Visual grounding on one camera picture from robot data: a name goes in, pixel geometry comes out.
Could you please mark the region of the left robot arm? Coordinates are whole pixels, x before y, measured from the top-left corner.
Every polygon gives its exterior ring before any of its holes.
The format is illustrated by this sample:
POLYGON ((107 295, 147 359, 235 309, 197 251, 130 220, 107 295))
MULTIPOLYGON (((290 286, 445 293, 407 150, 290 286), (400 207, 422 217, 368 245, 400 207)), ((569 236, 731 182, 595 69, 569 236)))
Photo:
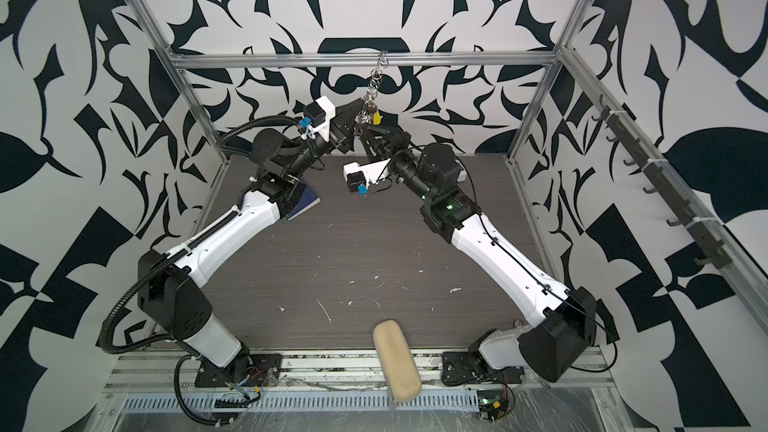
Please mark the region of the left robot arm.
POLYGON ((299 134, 282 129, 293 118, 264 118, 248 159, 256 175, 230 210, 166 253, 146 253, 138 264, 137 305, 188 353, 230 375, 246 367, 246 346, 215 316, 202 289, 215 272, 257 234, 295 211, 306 191, 305 171, 334 150, 353 148, 363 100, 342 106, 326 97, 310 103, 295 122, 299 134))

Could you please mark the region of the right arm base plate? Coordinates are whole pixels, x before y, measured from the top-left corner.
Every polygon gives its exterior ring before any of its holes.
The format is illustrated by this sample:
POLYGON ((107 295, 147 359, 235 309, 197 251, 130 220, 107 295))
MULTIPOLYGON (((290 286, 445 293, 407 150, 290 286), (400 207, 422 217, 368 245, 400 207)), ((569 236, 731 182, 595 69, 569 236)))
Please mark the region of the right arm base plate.
POLYGON ((448 387, 472 384, 521 384, 523 367, 491 368, 479 353, 443 352, 440 380, 448 387))

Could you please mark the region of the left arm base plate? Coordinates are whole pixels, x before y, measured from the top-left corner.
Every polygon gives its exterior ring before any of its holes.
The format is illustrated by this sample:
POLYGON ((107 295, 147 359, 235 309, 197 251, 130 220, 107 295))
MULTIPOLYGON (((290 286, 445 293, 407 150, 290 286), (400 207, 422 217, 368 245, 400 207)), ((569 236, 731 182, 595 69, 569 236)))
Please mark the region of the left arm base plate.
POLYGON ((203 358, 194 385, 197 388, 225 387, 237 383, 241 387, 261 387, 280 377, 283 356, 277 353, 240 355, 227 367, 217 367, 203 358))

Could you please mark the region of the metal plate with keyrings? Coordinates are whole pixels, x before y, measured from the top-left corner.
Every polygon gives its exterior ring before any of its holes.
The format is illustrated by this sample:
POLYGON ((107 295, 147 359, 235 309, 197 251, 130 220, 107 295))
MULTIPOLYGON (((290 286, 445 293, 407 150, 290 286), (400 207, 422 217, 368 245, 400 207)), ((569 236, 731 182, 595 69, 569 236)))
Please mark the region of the metal plate with keyrings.
POLYGON ((383 81, 384 70, 389 66, 388 52, 382 50, 378 54, 375 67, 371 70, 369 82, 363 96, 363 106, 358 114, 356 121, 360 125, 373 125, 371 123, 372 115, 379 112, 376 99, 379 94, 379 88, 383 81))

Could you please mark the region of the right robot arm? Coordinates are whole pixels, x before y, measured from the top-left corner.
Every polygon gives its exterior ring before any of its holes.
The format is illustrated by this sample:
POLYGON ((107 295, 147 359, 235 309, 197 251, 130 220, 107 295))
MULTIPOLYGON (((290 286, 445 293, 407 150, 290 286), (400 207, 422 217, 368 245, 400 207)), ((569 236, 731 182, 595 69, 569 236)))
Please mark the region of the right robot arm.
POLYGON ((558 381, 594 344, 594 296, 551 277, 503 236, 476 193, 460 187, 469 173, 451 146, 416 146, 409 133, 389 126, 363 125, 360 139, 369 162, 345 166, 349 189, 364 195, 385 180, 405 186, 420 199, 427 227, 481 267, 522 313, 521 326, 479 340, 482 362, 492 370, 528 366, 558 381))

